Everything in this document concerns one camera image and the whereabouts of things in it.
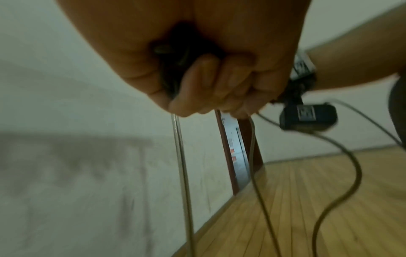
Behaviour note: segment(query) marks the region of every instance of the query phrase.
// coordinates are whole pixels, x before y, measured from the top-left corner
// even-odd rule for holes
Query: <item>hardwood floor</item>
[[[359,152],[360,190],[331,212],[318,237],[319,257],[406,256],[406,153]],[[355,177],[346,156],[266,165],[257,180],[283,257],[310,257],[313,226]],[[247,186],[197,244],[199,257],[276,256],[252,186]]]

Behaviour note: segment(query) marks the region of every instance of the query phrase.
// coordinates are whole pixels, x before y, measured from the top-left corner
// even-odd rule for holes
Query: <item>doorway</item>
[[[233,193],[236,195],[249,182],[249,160],[252,128],[248,120],[237,120],[228,113],[216,111],[220,135],[229,169]],[[254,172],[263,165],[258,143],[254,147]]]

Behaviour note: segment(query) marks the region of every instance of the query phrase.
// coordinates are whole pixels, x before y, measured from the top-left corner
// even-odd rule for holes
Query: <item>hand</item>
[[[219,108],[244,117],[283,91],[309,1],[59,0],[59,3],[112,69],[163,109],[188,116]],[[149,44],[165,36],[180,21],[195,23],[205,37],[230,54],[223,60],[212,55],[198,58],[184,75],[181,92],[171,100],[159,83],[158,60]]]

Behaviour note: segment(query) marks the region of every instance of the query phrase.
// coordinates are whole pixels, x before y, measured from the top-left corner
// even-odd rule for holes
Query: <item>fingernail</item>
[[[236,86],[241,84],[251,72],[252,68],[250,67],[234,67],[230,77],[228,78],[228,87],[235,88]]]
[[[213,85],[214,79],[217,75],[217,69],[220,61],[217,59],[208,59],[202,62],[202,80],[203,87],[210,88]]]

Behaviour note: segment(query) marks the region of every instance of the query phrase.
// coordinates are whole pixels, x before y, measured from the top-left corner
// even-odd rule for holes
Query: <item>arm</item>
[[[378,80],[406,66],[406,4],[310,49],[317,68],[314,90]]]

